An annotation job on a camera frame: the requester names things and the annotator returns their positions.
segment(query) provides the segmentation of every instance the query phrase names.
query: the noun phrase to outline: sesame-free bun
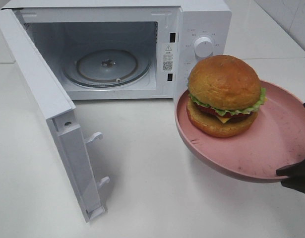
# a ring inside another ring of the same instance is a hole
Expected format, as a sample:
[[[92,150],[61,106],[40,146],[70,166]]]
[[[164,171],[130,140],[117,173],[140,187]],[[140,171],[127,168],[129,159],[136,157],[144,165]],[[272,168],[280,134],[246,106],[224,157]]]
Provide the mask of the sesame-free bun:
[[[191,123],[203,132],[215,137],[230,137],[248,130],[255,121],[258,113],[251,113],[246,119],[238,122],[228,121],[221,123],[215,116],[202,113],[191,99],[188,100],[186,111]]]
[[[199,61],[188,79],[188,90],[204,104],[222,110],[242,110],[260,96],[260,80],[244,61],[218,55]]]

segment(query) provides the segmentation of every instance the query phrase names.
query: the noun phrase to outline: warning label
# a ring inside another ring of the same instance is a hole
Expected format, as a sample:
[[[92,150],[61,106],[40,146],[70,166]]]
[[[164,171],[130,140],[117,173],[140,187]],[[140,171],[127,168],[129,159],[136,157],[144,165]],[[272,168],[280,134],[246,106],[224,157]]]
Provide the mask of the warning label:
[[[174,61],[175,61],[175,53],[176,45],[174,43],[163,44],[163,67],[162,70],[164,72],[173,71]]]

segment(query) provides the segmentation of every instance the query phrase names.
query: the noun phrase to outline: qr code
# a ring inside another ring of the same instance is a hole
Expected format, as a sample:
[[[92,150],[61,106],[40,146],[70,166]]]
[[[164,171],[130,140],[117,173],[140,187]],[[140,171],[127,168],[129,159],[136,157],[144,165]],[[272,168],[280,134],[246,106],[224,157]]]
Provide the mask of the qr code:
[[[172,70],[173,61],[163,61],[163,70]]]

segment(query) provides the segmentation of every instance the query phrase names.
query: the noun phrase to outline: tomato slice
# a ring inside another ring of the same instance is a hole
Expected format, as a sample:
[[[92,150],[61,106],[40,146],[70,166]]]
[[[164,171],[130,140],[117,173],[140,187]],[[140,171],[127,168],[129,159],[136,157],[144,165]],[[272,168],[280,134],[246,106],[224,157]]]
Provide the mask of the tomato slice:
[[[209,113],[209,114],[212,114],[214,116],[219,116],[219,117],[222,117],[222,118],[241,118],[241,117],[249,116],[249,114],[242,114],[242,113],[239,113],[239,114],[236,114],[236,115],[231,115],[229,112],[226,112],[225,115],[221,116],[221,115],[217,114],[217,112],[214,109],[212,109],[212,108],[206,108],[206,107],[200,106],[197,103],[194,103],[194,104],[196,105],[196,107],[201,112]]]

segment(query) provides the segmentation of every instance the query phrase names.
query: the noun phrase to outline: cheese slice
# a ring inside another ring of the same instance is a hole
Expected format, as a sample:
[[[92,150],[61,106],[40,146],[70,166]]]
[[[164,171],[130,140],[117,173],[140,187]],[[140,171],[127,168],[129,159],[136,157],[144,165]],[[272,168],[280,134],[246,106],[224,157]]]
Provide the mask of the cheese slice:
[[[218,116],[218,115],[215,115],[216,117],[217,117],[217,119],[218,120],[220,120],[223,124],[225,124],[230,118],[223,118],[223,117],[220,117],[220,116]]]
[[[222,123],[226,123],[230,118],[223,118],[223,117],[220,117],[220,116],[217,116],[217,115],[215,115],[216,117],[217,117],[217,119],[218,120],[220,120]]]

